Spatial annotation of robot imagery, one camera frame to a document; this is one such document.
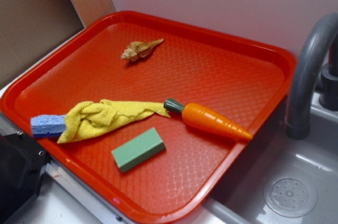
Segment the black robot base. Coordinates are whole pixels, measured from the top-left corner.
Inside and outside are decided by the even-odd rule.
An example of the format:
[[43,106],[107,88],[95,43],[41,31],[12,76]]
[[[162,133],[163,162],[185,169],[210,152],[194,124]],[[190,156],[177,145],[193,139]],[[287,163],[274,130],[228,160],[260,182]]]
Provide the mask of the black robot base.
[[26,133],[1,136],[1,223],[12,221],[38,198],[48,159]]

